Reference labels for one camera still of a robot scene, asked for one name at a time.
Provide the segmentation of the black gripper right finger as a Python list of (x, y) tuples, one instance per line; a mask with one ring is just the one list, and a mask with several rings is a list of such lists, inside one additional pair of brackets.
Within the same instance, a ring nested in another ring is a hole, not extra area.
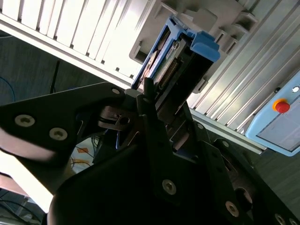
[(298, 225), (300, 221), (271, 190), (251, 165), (224, 138), (210, 142), (204, 126), (192, 119), (187, 104), (184, 115), (204, 167), (206, 196), (214, 225)]

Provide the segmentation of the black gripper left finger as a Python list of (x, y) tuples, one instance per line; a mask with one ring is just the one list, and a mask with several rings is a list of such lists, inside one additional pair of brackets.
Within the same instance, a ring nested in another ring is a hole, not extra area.
[(103, 82), (0, 109), (0, 147), (46, 169), (64, 168), (81, 140), (105, 129), (117, 132), (120, 148), (103, 162), (133, 146), (145, 149), (149, 160), (173, 154), (149, 78), (136, 97)]

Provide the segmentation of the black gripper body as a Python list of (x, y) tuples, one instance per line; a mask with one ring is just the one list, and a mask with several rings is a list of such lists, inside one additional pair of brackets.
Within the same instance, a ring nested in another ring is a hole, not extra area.
[(214, 187), (223, 174), (177, 154), (149, 160), (130, 147), (67, 180), (55, 194), (50, 225), (232, 225), (234, 195)]

